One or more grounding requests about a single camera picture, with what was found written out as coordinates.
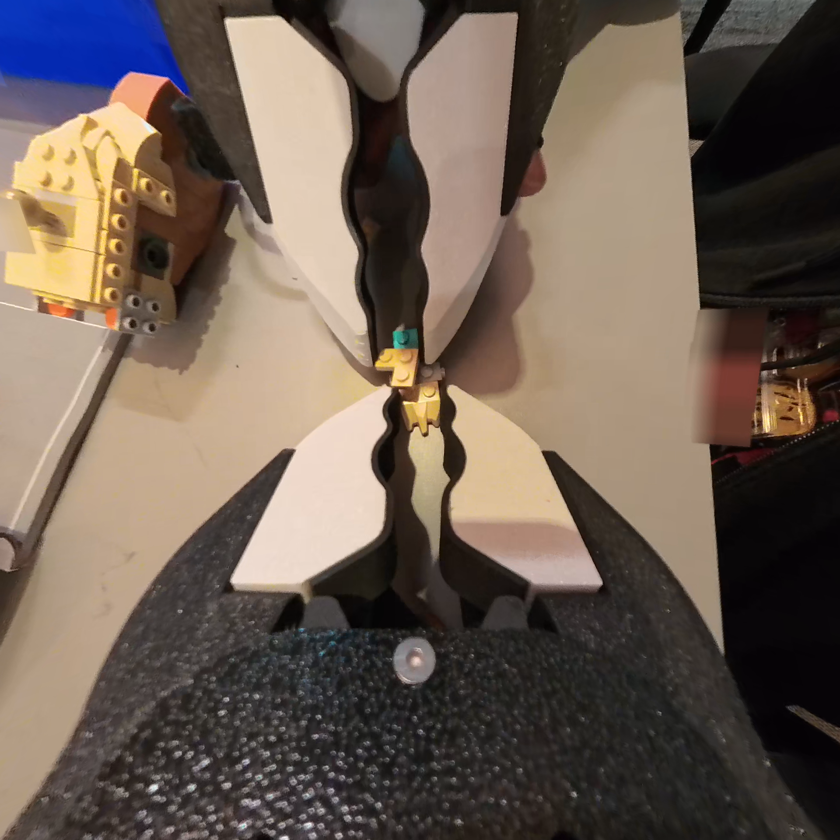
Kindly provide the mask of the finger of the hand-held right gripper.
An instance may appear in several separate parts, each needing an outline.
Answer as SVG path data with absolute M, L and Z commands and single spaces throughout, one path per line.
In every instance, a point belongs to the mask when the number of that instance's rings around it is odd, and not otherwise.
M 408 138 L 427 185 L 420 254 L 427 276 L 424 358 L 438 360 L 464 321 L 496 251 L 516 12 L 464 12 L 406 79 Z
M 272 234 L 358 364 L 377 354 L 370 247 L 354 205 L 359 92 L 338 47 L 280 14 L 226 14 Z

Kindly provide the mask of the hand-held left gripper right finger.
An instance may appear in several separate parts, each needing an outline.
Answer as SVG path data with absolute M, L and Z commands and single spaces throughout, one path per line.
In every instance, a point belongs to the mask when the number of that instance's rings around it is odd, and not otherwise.
M 602 577 L 540 446 L 455 385 L 443 402 L 439 568 L 464 599 L 594 593 Z

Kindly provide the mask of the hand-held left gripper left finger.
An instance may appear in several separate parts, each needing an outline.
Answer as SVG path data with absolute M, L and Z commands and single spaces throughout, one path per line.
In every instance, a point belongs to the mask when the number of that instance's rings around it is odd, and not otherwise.
M 388 386 L 302 439 L 229 580 L 236 592 L 376 596 L 392 563 L 375 553 L 390 530 L 375 455 L 392 431 Z

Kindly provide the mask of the small tan teal brick assembly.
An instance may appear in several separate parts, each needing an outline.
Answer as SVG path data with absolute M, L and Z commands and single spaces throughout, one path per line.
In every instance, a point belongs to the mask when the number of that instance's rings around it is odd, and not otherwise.
M 380 352 L 374 368 L 390 376 L 390 386 L 401 400 L 406 430 L 427 436 L 439 427 L 445 371 L 437 362 L 427 363 L 421 352 L 420 333 L 403 325 L 392 333 L 392 346 Z

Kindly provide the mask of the grey desk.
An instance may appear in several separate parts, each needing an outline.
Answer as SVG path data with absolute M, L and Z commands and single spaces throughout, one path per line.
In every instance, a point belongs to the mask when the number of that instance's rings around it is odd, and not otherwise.
M 697 259 L 680 2 L 586 2 L 450 381 L 566 461 L 657 550 L 722 644 L 707 450 L 686 403 Z M 2 751 L 60 750 L 174 551 L 371 385 L 235 209 L 183 321 L 120 363 L 2 640 Z

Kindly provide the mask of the person's right hand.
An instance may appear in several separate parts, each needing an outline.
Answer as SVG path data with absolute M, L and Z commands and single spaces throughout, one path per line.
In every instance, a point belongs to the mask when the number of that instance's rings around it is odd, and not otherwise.
M 520 198 L 531 197 L 539 194 L 545 187 L 547 181 L 547 170 L 543 159 L 542 148 L 537 148 L 524 173 L 519 190 Z

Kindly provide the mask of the tan and brown brick model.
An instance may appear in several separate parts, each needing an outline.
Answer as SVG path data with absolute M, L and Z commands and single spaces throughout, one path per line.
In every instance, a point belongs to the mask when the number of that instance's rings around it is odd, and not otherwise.
M 2 190 L 4 283 L 62 319 L 149 338 L 172 324 L 226 191 L 179 122 L 192 105 L 171 79 L 131 72 L 105 106 L 30 140 Z

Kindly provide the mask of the blue plastic bin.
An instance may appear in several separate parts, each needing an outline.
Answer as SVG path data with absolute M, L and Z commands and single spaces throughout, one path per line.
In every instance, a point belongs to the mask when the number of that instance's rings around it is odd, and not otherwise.
M 105 104 L 131 71 L 189 88 L 152 1 L 2 1 L 1 115 L 57 124 Z

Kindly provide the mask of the black fabric bag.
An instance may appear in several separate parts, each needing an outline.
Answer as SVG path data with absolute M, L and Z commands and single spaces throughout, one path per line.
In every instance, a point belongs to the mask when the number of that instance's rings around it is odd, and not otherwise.
M 705 307 L 838 305 L 838 25 L 838 2 L 814 2 L 773 48 L 689 59 Z

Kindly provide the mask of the gold foil packet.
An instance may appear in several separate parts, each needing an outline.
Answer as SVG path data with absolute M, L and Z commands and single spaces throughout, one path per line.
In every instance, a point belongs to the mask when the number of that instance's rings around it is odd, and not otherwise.
M 772 311 L 752 441 L 775 445 L 838 421 L 838 308 Z

